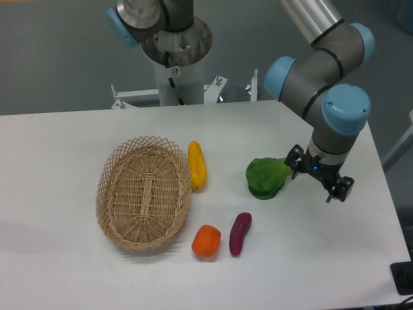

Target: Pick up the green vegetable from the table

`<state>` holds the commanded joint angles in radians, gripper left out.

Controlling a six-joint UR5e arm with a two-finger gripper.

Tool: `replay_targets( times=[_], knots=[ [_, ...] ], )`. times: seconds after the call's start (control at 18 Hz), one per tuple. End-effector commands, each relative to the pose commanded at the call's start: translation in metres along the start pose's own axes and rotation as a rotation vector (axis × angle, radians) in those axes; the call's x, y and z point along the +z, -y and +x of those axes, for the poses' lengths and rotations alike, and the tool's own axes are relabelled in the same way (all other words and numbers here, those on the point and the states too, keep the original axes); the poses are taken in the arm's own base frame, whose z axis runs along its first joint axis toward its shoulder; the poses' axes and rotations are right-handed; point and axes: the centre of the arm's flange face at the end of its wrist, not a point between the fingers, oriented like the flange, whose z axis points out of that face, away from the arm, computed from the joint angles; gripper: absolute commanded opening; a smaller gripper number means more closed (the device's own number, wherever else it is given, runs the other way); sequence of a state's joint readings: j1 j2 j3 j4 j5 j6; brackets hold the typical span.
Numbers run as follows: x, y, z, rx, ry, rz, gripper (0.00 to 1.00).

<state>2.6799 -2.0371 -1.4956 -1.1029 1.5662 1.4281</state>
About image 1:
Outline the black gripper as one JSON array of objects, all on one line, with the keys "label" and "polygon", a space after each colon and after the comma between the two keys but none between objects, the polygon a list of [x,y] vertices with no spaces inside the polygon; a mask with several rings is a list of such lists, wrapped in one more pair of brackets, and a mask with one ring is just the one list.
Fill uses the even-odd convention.
[{"label": "black gripper", "polygon": [[306,172],[319,181],[327,190],[326,202],[332,199],[344,202],[351,193],[354,179],[348,176],[341,176],[341,163],[323,163],[323,158],[319,154],[312,155],[309,149],[304,150],[299,145],[294,145],[287,154],[284,164],[292,171],[291,178],[294,180],[300,173]]}]

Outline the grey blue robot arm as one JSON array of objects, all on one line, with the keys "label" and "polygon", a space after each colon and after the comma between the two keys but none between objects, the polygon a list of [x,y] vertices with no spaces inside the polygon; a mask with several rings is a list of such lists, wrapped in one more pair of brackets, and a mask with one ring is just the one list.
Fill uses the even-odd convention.
[{"label": "grey blue robot arm", "polygon": [[[344,201],[354,181],[339,171],[371,103],[364,90],[341,80],[370,57],[374,36],[362,24],[347,23],[330,1],[283,1],[283,7],[313,49],[302,61],[277,59],[264,80],[273,98],[313,128],[308,147],[293,147],[285,163],[293,174],[317,179],[330,199]],[[163,106],[206,103],[202,62],[212,32],[194,15],[192,1],[118,1],[106,16],[118,38],[141,45],[154,64]]]}]

